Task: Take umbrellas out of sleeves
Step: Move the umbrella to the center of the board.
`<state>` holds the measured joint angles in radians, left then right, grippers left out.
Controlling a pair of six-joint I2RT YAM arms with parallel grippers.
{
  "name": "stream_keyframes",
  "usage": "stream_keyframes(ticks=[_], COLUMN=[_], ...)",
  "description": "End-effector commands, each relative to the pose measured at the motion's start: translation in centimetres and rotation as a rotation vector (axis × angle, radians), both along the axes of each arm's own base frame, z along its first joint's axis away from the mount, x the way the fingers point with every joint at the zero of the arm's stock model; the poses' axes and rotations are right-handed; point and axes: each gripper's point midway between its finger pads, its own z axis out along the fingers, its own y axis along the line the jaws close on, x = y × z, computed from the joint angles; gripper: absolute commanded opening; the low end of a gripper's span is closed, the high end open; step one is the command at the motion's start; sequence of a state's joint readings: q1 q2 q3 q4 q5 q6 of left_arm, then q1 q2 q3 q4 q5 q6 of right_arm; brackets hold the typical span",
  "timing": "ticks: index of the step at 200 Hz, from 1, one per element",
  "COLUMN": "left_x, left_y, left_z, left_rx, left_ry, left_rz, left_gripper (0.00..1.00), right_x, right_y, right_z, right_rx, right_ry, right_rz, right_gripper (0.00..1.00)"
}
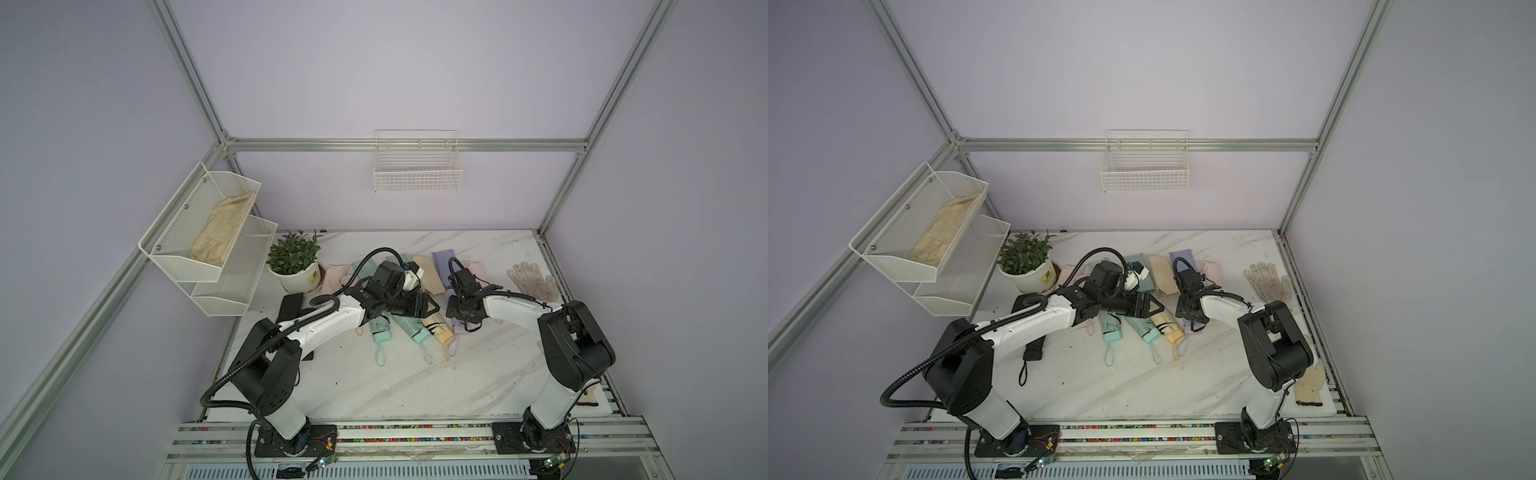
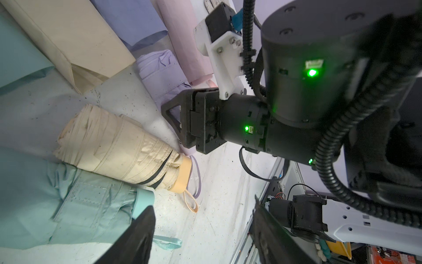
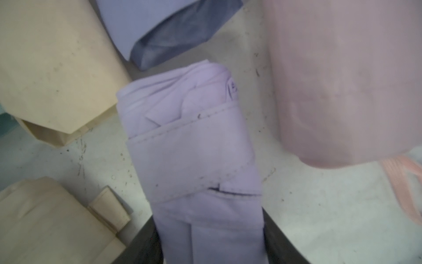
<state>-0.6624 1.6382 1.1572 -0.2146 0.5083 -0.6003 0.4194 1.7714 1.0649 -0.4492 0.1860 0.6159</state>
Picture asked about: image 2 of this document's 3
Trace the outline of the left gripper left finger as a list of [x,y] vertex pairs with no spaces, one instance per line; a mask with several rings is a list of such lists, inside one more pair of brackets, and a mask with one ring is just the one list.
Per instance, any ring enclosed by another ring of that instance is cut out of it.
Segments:
[[96,264],[147,264],[149,262],[156,217],[148,206],[105,252]]

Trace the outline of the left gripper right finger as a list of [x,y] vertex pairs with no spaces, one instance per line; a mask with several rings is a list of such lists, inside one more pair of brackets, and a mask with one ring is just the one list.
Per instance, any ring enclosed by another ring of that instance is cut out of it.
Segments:
[[286,229],[255,198],[252,240],[262,264],[313,264],[315,261],[302,250]]

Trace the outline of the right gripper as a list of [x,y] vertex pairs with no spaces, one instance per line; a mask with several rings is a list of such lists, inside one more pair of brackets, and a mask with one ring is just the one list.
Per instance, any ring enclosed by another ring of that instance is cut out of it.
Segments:
[[251,152],[264,152],[312,165],[316,130],[300,129],[277,121],[254,96],[219,99],[217,89],[184,90],[165,103],[162,116],[183,147],[208,154],[226,142]]

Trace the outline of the purple umbrella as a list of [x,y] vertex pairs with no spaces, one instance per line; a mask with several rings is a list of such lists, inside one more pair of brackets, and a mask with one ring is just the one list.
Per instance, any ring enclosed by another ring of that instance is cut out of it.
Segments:
[[93,0],[91,3],[131,52],[151,46],[168,35],[150,0]]
[[142,55],[136,60],[136,65],[142,83],[159,112],[179,93],[192,89],[171,50]]

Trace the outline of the yellow umbrella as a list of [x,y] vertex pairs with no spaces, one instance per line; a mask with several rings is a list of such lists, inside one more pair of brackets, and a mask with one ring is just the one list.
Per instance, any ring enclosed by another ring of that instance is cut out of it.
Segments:
[[192,199],[192,159],[141,124],[86,104],[58,137],[54,155],[79,169],[129,184],[165,189]]
[[90,1],[1,3],[79,94],[135,62]]

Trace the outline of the teal umbrella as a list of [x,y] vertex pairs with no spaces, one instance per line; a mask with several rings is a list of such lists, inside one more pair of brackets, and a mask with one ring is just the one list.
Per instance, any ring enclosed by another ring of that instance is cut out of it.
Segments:
[[115,243],[152,191],[1,148],[1,247]]
[[7,11],[1,12],[1,95],[46,77],[55,66]]

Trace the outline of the pink umbrella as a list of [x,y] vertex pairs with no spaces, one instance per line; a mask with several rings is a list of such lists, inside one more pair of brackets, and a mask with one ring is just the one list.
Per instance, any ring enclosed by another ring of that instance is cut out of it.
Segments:
[[173,51],[187,81],[198,86],[212,79],[211,62],[196,46],[194,30],[199,20],[192,2],[152,1],[152,4],[167,28]]

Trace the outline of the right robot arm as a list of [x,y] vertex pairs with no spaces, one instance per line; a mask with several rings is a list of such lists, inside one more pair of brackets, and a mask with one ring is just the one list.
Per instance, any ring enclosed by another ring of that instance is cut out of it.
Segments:
[[221,3],[195,29],[217,87],[162,106],[182,144],[231,142],[314,169],[332,194],[257,202],[263,264],[311,264],[296,239],[422,252],[421,1],[292,1],[263,23]]

